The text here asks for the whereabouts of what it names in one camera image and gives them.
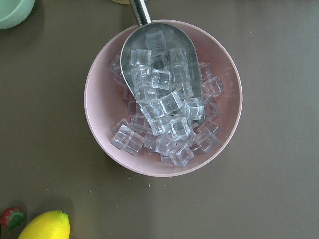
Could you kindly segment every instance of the strawberry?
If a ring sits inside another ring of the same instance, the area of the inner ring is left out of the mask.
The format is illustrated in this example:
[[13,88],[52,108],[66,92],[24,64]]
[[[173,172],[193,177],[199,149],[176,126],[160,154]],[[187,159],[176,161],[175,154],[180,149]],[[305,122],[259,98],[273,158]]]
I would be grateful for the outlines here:
[[0,224],[5,228],[20,226],[25,219],[25,213],[19,207],[12,207],[5,210],[0,219]]

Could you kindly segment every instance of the green bowl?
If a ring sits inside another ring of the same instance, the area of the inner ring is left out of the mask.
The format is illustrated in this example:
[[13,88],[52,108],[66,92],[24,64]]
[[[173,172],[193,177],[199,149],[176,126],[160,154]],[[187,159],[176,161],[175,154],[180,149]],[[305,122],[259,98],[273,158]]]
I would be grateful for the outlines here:
[[0,29],[22,23],[31,13],[34,0],[0,0]]

